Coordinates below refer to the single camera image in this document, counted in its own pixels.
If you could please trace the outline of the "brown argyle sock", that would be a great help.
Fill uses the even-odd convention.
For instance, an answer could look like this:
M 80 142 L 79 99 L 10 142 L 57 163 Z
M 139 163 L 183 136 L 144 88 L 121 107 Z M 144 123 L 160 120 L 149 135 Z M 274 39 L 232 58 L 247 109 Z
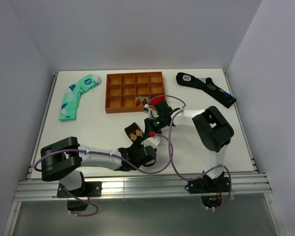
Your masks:
M 124 131 L 127 135 L 127 137 L 131 140 L 131 142 L 140 141 L 142 142 L 144 140 L 144 132 L 141 130 L 141 128 L 138 126 L 137 123 L 132 123 L 128 127 L 124 128 Z

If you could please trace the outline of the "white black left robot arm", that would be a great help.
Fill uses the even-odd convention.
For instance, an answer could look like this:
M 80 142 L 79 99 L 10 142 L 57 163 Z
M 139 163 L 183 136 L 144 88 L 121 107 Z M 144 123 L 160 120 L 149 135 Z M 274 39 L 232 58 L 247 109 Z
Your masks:
M 90 148 L 78 143 L 76 137 L 68 137 L 41 149 L 41 159 L 35 170 L 41 172 L 45 182 L 58 181 L 74 196 L 85 193 L 86 184 L 79 167 L 105 168 L 129 172 L 156 162 L 156 146 L 133 143 L 130 147 L 115 150 Z

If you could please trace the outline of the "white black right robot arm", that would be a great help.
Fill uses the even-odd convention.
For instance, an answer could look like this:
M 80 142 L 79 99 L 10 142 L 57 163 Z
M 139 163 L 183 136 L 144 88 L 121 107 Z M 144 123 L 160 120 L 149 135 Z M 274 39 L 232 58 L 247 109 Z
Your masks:
M 172 109 L 166 100 L 161 100 L 154 105 L 157 116 L 153 116 L 152 108 L 145 105 L 144 111 L 148 118 L 144 120 L 144 137 L 149 139 L 150 133 L 154 132 L 160 136 L 162 129 L 169 128 L 168 150 L 170 160 L 173 161 L 174 149 L 171 142 L 172 129 L 174 126 L 188 126 L 194 128 L 209 154 L 205 161 L 203 175 L 204 189 L 212 192 L 219 185 L 226 167 L 224 166 L 225 152 L 228 144 L 234 136 L 234 130 L 224 116 L 215 106 L 204 110 L 186 110 L 185 104 L 182 108 Z

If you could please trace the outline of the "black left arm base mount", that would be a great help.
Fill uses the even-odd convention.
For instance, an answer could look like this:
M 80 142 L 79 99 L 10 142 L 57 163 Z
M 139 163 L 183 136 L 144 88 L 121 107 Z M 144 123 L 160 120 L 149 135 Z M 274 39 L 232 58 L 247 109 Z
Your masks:
M 82 184 L 82 187 L 76 190 L 67 190 L 63 184 L 59 184 L 56 197 L 59 199 L 67 199 L 67 209 L 69 213 L 80 217 L 93 216 L 98 213 L 99 208 L 93 204 L 91 197 L 100 197 L 102 190 L 102 182 L 87 181 Z M 88 206 L 95 208 L 95 212 L 81 214 Z

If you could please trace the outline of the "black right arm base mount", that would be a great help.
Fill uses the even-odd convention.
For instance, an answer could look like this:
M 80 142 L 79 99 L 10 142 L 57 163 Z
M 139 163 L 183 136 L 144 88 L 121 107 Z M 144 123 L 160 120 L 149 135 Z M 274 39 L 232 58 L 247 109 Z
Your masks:
M 184 189 L 190 194 L 209 194 L 209 196 L 201 196 L 202 204 L 208 208 L 217 208 L 222 205 L 222 194 L 230 191 L 230 179 L 224 176 L 224 173 L 218 178 L 211 179 L 207 175 L 197 180 L 188 181 Z

